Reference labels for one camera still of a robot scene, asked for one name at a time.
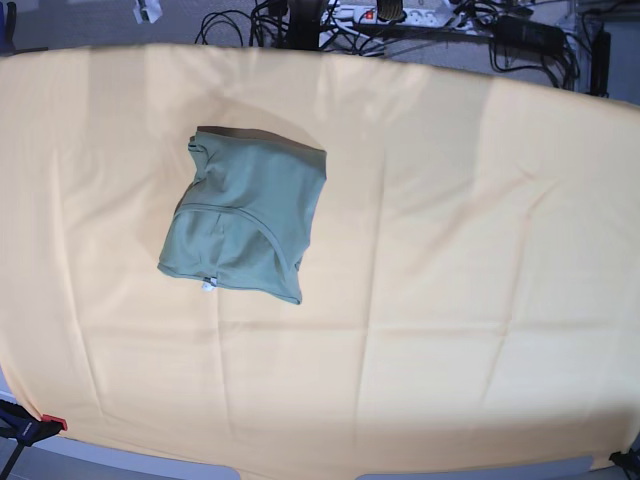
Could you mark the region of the yellow tablecloth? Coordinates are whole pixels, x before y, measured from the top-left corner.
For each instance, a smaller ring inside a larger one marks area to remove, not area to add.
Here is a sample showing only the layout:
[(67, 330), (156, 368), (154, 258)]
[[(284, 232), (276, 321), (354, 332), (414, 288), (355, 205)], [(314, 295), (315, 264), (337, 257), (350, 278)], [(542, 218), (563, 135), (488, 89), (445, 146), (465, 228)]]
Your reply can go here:
[[(326, 151), (300, 305), (159, 272), (202, 125)], [(332, 54), (3, 58), (1, 368), (70, 439), (245, 479), (603, 464), (639, 432), (639, 111)]]

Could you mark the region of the green T-shirt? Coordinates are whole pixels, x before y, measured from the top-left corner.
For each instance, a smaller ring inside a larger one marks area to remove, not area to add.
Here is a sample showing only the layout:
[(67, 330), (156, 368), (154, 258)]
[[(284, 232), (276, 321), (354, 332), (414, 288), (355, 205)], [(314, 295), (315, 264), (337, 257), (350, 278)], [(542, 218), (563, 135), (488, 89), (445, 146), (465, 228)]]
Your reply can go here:
[(165, 275), (208, 289), (302, 301), (299, 270), (327, 179), (324, 150), (258, 129), (200, 126), (195, 165), (159, 255)]

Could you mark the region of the white power strip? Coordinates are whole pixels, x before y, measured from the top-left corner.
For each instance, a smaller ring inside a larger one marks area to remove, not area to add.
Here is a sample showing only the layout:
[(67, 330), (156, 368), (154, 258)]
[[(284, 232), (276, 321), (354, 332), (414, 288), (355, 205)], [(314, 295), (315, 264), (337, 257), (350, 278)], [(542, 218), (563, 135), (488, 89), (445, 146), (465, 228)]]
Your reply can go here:
[(475, 32), (472, 20), (462, 13), (455, 14), (454, 9), (455, 5), (449, 1), (404, 1), (399, 20), (384, 20), (376, 5), (339, 1), (328, 8), (324, 18), (331, 18), (349, 27), (446, 30), (464, 34)]

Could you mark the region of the black clamp right corner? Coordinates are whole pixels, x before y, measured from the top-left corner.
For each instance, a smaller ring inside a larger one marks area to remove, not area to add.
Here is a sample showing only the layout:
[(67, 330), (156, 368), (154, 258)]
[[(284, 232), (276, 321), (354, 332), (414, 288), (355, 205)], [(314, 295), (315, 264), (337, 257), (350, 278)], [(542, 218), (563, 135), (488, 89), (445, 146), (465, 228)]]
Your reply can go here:
[(627, 451), (617, 451), (609, 456), (609, 461), (619, 467), (628, 480), (639, 480), (640, 451), (639, 438), (636, 438)]

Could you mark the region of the blue clamp with red tip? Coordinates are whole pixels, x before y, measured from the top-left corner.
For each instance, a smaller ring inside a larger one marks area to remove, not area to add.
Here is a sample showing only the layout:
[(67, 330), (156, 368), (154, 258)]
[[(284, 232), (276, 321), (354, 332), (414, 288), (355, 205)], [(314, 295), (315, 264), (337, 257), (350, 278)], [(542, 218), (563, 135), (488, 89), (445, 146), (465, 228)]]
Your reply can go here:
[(32, 416), (21, 405), (1, 401), (1, 437), (14, 440), (16, 446), (1, 471), (1, 480), (7, 480), (22, 451), (35, 443), (57, 436), (67, 430), (64, 419), (43, 415)]

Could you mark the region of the black power adapter box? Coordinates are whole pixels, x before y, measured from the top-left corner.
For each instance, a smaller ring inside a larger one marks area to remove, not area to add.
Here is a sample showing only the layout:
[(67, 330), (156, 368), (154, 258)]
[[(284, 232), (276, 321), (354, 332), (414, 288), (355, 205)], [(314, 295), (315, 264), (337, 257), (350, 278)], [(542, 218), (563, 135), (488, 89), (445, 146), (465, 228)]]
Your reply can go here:
[(519, 17), (501, 16), (493, 26), (493, 39), (505, 47), (544, 56), (564, 52), (566, 35), (562, 29)]

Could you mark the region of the black column base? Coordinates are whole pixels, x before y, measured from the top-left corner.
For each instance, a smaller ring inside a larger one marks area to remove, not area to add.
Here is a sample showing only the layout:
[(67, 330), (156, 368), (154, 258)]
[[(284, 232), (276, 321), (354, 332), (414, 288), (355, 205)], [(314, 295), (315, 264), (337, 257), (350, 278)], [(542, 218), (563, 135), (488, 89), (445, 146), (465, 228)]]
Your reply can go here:
[(317, 51), (320, 20), (324, 11), (322, 0), (289, 0), (288, 47), (293, 50)]

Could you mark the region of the black table leg post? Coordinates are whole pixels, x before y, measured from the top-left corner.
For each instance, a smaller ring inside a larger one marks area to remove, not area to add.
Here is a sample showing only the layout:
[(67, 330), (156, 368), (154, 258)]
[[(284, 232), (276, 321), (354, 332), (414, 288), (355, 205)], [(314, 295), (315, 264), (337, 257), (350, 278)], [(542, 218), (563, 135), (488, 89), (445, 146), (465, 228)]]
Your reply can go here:
[(610, 52), (611, 34), (601, 29), (591, 46), (589, 94), (592, 96), (608, 96)]

